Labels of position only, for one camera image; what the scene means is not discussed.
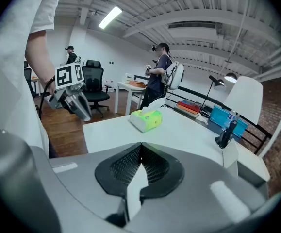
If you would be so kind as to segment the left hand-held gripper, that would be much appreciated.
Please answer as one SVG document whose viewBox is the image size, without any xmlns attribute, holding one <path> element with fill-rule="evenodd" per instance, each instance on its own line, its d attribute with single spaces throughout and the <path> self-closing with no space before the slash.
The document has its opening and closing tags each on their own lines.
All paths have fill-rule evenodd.
<svg viewBox="0 0 281 233">
<path fill-rule="evenodd" d="M 85 83 L 82 68 L 71 63 L 55 69 L 55 93 L 45 101 L 52 109 L 65 108 L 70 114 L 88 122 L 92 118 L 90 105 L 83 93 Z"/>
</svg>

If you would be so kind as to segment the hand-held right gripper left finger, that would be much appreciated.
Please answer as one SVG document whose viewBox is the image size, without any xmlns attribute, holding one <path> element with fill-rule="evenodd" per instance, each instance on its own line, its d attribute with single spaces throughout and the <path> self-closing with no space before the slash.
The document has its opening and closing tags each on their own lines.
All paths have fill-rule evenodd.
<svg viewBox="0 0 281 233">
<path fill-rule="evenodd" d="M 140 227 L 118 227 L 106 218 L 122 209 L 121 198 L 107 194 L 95 178 L 104 159 L 132 144 L 109 150 L 48 159 L 43 150 L 32 147 L 38 175 L 58 216 L 62 233 L 139 233 Z"/>
</svg>

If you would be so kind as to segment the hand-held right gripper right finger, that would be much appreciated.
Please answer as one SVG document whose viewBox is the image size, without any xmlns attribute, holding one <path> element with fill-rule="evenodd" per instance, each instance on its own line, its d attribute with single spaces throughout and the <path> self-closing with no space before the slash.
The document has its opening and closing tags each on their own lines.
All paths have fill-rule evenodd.
<svg viewBox="0 0 281 233">
<path fill-rule="evenodd" d="M 266 198 L 254 186 L 235 177 L 215 161 L 196 154 L 154 144 L 177 158 L 184 168 L 181 184 L 167 196 L 146 199 L 128 223 L 133 233 L 244 233 L 253 232 L 267 217 Z M 223 181 L 250 210 L 250 216 L 235 224 L 210 189 Z"/>
</svg>

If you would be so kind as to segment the person's left hand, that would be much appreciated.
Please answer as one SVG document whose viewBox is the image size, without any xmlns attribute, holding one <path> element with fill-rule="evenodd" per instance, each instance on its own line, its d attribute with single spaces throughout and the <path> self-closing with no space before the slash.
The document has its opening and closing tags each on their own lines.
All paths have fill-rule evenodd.
<svg viewBox="0 0 281 233">
<path fill-rule="evenodd" d="M 55 78 L 52 77 L 46 82 L 44 92 L 48 91 L 51 95 L 55 93 Z"/>
</svg>

